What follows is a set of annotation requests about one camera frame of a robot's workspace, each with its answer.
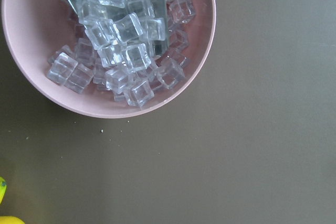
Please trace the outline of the yellow lemon upper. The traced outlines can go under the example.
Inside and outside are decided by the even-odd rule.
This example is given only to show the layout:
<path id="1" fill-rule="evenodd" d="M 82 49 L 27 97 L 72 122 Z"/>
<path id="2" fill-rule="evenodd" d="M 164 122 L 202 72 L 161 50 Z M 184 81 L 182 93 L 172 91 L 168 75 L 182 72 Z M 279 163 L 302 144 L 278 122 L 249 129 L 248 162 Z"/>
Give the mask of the yellow lemon upper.
<path id="1" fill-rule="evenodd" d="M 4 178 L 0 177 L 0 204 L 3 201 L 7 189 L 7 182 Z"/>

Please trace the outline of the yellow lemon lower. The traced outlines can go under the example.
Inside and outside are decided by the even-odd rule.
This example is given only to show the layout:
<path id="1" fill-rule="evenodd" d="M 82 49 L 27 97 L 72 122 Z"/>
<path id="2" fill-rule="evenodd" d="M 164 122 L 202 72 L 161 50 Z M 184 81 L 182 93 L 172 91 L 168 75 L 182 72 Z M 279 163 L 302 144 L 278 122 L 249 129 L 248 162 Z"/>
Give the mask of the yellow lemon lower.
<path id="1" fill-rule="evenodd" d="M 25 224 L 21 219 L 14 216 L 0 216 L 0 224 Z"/>

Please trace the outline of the yellow lemon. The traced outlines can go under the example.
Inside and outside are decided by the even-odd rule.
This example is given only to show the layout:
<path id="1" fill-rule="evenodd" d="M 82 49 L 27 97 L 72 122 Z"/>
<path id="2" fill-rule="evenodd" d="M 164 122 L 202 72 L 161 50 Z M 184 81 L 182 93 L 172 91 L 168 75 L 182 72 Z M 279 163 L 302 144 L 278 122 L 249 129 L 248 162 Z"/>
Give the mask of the yellow lemon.
<path id="1" fill-rule="evenodd" d="M 14 216 L 0 216 L 0 224 L 25 224 L 21 219 Z"/>
<path id="2" fill-rule="evenodd" d="M 0 204 L 3 201 L 7 189 L 7 182 L 4 178 L 0 177 Z"/>

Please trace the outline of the pink bowl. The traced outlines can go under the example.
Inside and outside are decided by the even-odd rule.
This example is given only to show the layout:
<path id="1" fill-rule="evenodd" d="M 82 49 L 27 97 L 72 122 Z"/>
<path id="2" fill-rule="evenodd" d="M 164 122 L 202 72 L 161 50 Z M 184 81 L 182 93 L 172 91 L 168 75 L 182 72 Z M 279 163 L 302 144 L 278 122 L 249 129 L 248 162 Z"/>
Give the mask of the pink bowl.
<path id="1" fill-rule="evenodd" d="M 216 26 L 215 0 L 192 0 L 196 16 L 185 25 L 189 46 L 184 54 L 191 63 L 185 78 L 173 89 L 155 95 L 137 108 L 114 102 L 111 95 L 89 86 L 82 94 L 46 78 L 47 58 L 64 44 L 73 45 L 75 32 L 66 20 L 67 6 L 60 0 L 2 0 L 4 36 L 13 59 L 26 79 L 61 107 L 95 118 L 129 118 L 154 111 L 181 94 L 201 70 L 210 51 Z"/>

